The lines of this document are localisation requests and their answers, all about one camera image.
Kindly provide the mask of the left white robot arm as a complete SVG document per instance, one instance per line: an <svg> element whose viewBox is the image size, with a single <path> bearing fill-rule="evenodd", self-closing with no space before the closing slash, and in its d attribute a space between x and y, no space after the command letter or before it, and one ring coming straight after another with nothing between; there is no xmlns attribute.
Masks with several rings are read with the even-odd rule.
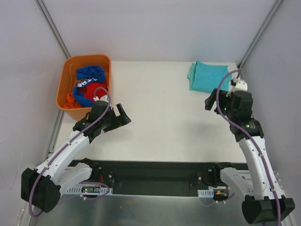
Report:
<svg viewBox="0 0 301 226"><path fill-rule="evenodd" d="M99 164L85 158L75 167L69 164L102 132L108 132L131 122L122 104L116 105L115 114L108 100L98 100L84 118L75 123L72 132L62 146L34 169L27 168L21 175L21 198L42 212L50 212L61 196L76 184L87 181L101 182Z"/></svg>

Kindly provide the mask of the light blue t shirt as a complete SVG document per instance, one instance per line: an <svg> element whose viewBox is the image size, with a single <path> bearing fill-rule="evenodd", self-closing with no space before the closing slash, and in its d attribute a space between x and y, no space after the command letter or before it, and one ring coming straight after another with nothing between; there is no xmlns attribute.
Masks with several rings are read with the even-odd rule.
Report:
<svg viewBox="0 0 301 226"><path fill-rule="evenodd" d="M227 65L208 65L197 61L192 84L193 91L211 93L214 88L218 88L222 78L228 72Z"/></svg>

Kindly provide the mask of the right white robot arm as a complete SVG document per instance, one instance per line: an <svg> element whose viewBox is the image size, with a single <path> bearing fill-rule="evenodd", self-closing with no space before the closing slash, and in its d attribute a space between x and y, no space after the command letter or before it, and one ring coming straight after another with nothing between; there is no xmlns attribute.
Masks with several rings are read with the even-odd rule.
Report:
<svg viewBox="0 0 301 226"><path fill-rule="evenodd" d="M269 161L264 133L253 117L253 98L247 91L227 93L214 88L205 100L205 109L222 116L241 148L252 183L249 184L229 162L217 163L212 169L212 186L226 185L242 199L242 212L248 224L275 222L278 226L294 209L292 198L287 198L280 187Z"/></svg>

